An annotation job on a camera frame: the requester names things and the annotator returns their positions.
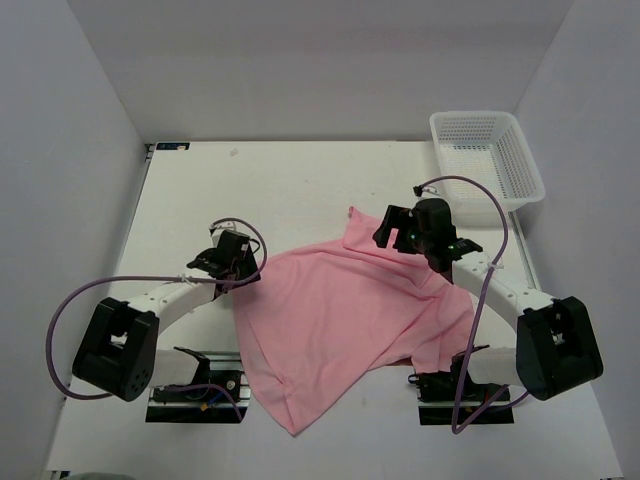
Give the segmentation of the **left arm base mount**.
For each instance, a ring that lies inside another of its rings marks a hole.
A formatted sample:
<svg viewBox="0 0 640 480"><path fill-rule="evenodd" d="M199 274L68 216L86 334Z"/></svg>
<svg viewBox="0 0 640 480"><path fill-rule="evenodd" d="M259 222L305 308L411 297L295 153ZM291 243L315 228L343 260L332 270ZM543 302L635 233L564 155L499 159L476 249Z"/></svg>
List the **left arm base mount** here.
<svg viewBox="0 0 640 480"><path fill-rule="evenodd" d="M157 387L147 403L147 423L240 424L251 388L238 352L198 352L199 367L189 389Z"/></svg>

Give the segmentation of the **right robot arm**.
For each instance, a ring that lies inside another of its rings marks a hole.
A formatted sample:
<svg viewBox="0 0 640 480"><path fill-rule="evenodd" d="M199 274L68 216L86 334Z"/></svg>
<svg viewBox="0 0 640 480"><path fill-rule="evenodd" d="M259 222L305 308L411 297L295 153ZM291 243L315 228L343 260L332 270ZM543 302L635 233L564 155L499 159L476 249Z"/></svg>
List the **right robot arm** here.
<svg viewBox="0 0 640 480"><path fill-rule="evenodd" d="M480 245L458 236L446 201L388 206L373 240L379 248L425 257L432 271L486 303L514 330L513 348L476 346L453 357L451 384L459 396L475 398L494 384L548 400L603 374L584 303L530 288L498 268Z"/></svg>

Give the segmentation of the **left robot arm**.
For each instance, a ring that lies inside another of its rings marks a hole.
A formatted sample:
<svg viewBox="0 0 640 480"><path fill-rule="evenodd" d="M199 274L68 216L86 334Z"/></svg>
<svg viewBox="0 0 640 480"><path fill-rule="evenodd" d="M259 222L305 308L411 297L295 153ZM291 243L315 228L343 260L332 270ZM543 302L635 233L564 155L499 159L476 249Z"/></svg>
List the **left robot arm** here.
<svg viewBox="0 0 640 480"><path fill-rule="evenodd" d="M212 247L187 264L213 281L179 281L128 300L107 297L96 306L72 364L75 377L130 402L146 388L177 386L199 399L211 387L203 354L183 347L157 348L159 335L176 321L231 288L219 280L260 279L253 239L239 247Z"/></svg>

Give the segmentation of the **pink t shirt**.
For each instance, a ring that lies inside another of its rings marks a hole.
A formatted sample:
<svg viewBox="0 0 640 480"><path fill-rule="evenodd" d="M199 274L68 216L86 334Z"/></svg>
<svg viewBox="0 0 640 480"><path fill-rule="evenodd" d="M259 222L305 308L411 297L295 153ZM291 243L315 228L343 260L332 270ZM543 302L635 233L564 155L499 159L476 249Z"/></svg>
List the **pink t shirt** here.
<svg viewBox="0 0 640 480"><path fill-rule="evenodd" d="M365 373L405 359L419 373L447 371L467 345L470 295L424 258L378 248L378 226L351 209L341 238L274 256L232 295L252 393L292 435Z"/></svg>

